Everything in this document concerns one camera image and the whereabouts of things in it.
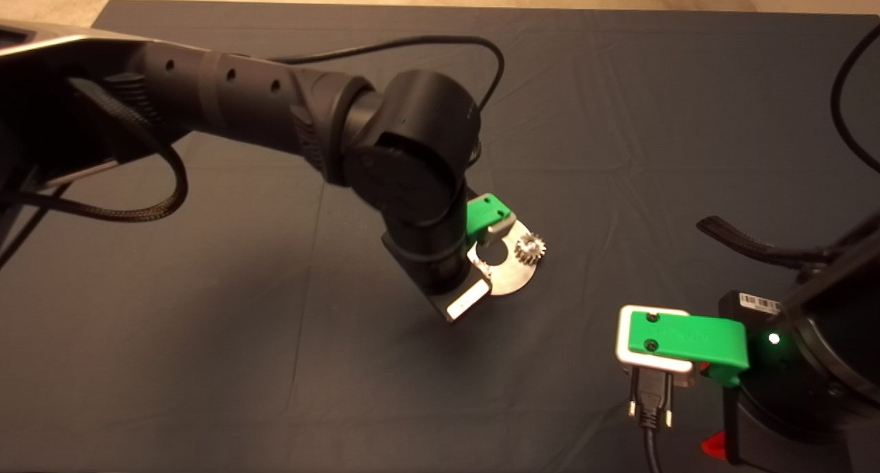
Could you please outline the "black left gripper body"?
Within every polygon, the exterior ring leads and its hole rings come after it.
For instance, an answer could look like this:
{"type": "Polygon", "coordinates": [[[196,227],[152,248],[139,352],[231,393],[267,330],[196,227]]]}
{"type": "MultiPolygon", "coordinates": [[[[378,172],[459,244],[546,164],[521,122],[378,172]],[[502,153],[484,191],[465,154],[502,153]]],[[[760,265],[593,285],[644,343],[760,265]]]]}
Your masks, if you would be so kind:
{"type": "Polygon", "coordinates": [[[455,323],[492,291],[490,278],[468,258],[464,240],[433,254],[405,250],[394,242],[389,232],[382,235],[382,243],[449,324],[455,323]]]}

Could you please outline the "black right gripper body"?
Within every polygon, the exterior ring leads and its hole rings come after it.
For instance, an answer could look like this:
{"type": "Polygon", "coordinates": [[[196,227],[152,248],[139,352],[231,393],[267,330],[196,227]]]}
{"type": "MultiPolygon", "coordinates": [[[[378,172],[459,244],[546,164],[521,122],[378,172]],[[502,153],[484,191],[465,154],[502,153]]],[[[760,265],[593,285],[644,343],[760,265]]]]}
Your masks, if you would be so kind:
{"type": "Polygon", "coordinates": [[[723,391],[728,461],[763,472],[868,472],[878,457],[878,315],[846,304],[793,322],[741,291],[718,313],[746,329],[750,366],[723,391]]]}

